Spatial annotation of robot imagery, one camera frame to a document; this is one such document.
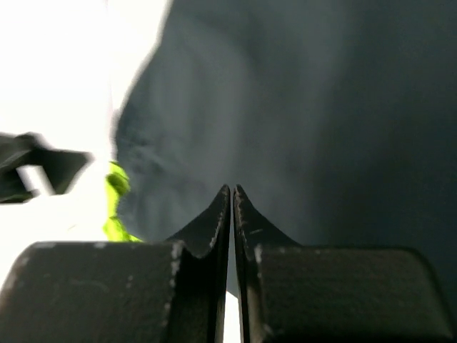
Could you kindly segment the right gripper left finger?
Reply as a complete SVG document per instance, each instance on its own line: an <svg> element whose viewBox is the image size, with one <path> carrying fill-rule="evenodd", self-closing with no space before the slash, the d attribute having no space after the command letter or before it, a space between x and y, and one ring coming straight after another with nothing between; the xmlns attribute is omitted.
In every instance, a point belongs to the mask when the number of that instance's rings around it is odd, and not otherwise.
<svg viewBox="0 0 457 343"><path fill-rule="evenodd" d="M221 342L231 196L160 243L37 242L1 290L3 342Z"/></svg>

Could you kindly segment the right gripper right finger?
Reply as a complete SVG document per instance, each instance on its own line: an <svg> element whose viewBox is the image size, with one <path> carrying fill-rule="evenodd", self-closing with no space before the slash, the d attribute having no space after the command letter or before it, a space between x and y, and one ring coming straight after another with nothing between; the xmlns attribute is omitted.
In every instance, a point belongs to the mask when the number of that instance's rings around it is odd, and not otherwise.
<svg viewBox="0 0 457 343"><path fill-rule="evenodd" d="M243 342L454 342L430 263L396 247L303 246L233 191Z"/></svg>

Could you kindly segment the dark navy shorts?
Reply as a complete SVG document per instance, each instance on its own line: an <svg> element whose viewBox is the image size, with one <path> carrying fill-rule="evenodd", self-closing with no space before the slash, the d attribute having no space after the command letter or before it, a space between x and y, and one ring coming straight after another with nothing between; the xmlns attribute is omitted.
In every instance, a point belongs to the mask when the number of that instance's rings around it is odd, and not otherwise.
<svg viewBox="0 0 457 343"><path fill-rule="evenodd" d="M116 148L140 239L240 184L301 244L417 248L456 300L454 1L175 1Z"/></svg>

